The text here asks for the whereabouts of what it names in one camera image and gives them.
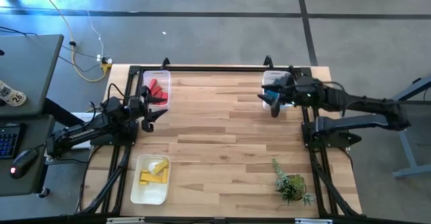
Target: yellow cable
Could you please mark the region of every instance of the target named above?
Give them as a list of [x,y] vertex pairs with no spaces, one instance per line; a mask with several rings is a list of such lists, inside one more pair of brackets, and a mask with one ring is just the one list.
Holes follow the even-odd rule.
[[[66,26],[67,26],[67,29],[69,29],[69,33],[70,33],[70,39],[71,39],[71,41],[72,42],[74,42],[74,40],[73,40],[73,34],[72,34],[72,29],[70,28],[70,26],[69,26],[69,23],[67,23],[67,20],[66,20],[66,18],[63,16],[63,13],[61,13],[61,11],[59,10],[59,8],[57,8],[57,6],[51,1],[51,0],[49,0],[49,2],[51,2],[51,4],[55,7],[55,9],[59,12],[59,14],[60,14],[60,16],[63,18],[63,20],[65,21],[65,23],[66,23]],[[71,58],[72,58],[72,65],[73,65],[73,67],[75,68],[75,71],[76,71],[76,73],[78,73],[78,75],[81,77],[81,78],[83,78],[83,79],[85,79],[86,81],[88,81],[88,82],[92,82],[92,83],[94,83],[94,82],[97,82],[97,81],[100,81],[100,80],[102,80],[103,78],[105,78],[105,76],[106,76],[106,69],[103,69],[103,76],[101,76],[100,78],[98,78],[98,79],[87,79],[86,77],[84,77],[80,72],[79,72],[79,70],[78,70],[78,68],[76,67],[76,64],[75,64],[75,47],[74,47],[74,45],[71,45],[72,46],[72,51],[71,51]]]

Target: floor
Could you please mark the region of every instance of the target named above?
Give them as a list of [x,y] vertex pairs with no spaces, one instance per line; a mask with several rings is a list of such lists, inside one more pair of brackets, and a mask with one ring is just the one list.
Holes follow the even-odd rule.
[[[260,65],[270,54],[276,65],[329,66],[333,80],[342,83],[349,93],[377,98],[390,98],[431,72],[431,0],[304,0],[310,14],[308,37],[304,36],[300,17],[304,10],[298,0],[53,1],[64,9],[79,50],[91,55],[101,53],[98,37],[83,16],[86,11],[77,16],[73,11],[89,9],[95,13],[92,23],[102,36],[104,54],[111,55],[114,63],[161,63],[168,57],[174,64]],[[0,6],[1,26],[38,34],[63,34],[64,45],[70,40],[64,22],[47,0],[0,0]],[[25,13],[16,15],[10,12],[13,8],[32,10],[21,10]],[[148,12],[154,11],[165,13],[149,17]],[[170,14],[190,11],[251,14]],[[344,16],[323,18],[321,14]],[[417,15],[425,19],[415,20]],[[70,59],[69,53],[61,51],[66,59]],[[78,55],[77,64],[88,69],[96,59]],[[99,70],[86,73],[91,79],[99,76]],[[106,80],[88,83],[71,65],[59,60],[48,96],[67,110],[84,111],[89,101],[102,100]],[[61,97],[65,91],[70,95],[67,99]],[[429,122],[429,116],[426,121],[421,118],[424,124]],[[399,180],[392,177],[393,170],[408,166],[398,134],[380,129],[355,132],[363,137],[352,147],[351,154],[364,214],[431,223],[431,174]],[[427,141],[429,137],[424,136],[412,143],[420,163],[430,163]],[[49,167],[45,185],[52,194],[45,199],[34,195],[0,198],[0,219],[73,213],[83,172],[82,164]]]

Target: yellow block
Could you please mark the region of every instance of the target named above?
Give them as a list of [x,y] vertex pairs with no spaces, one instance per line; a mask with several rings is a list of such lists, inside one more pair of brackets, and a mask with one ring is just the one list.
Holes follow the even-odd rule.
[[141,174],[141,180],[148,181],[148,182],[162,183],[162,177],[161,176],[156,176],[156,175],[153,175],[153,174],[142,173]]
[[168,182],[168,174],[169,174],[169,169],[167,167],[165,167],[163,169],[163,174],[162,174],[162,183]]
[[156,166],[153,169],[154,174],[158,174],[162,169],[165,167],[168,167],[169,163],[166,160],[163,160],[162,163],[157,163]]

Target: computer mouse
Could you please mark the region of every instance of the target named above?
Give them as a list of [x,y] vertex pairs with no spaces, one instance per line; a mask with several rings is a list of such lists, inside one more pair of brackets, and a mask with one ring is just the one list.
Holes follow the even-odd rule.
[[34,148],[24,149],[12,163],[10,171],[11,177],[18,179],[26,175],[37,156],[38,152]]

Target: small succulent plant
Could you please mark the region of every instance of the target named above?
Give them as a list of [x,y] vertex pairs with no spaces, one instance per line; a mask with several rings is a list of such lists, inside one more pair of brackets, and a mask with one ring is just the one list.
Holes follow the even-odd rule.
[[291,201],[302,199],[304,205],[311,205],[311,202],[314,201],[314,195],[306,192],[304,178],[299,174],[287,175],[280,169],[275,159],[272,159],[272,164],[279,177],[279,179],[275,181],[275,185],[278,187],[276,191],[281,193],[281,198],[288,204],[290,204]]

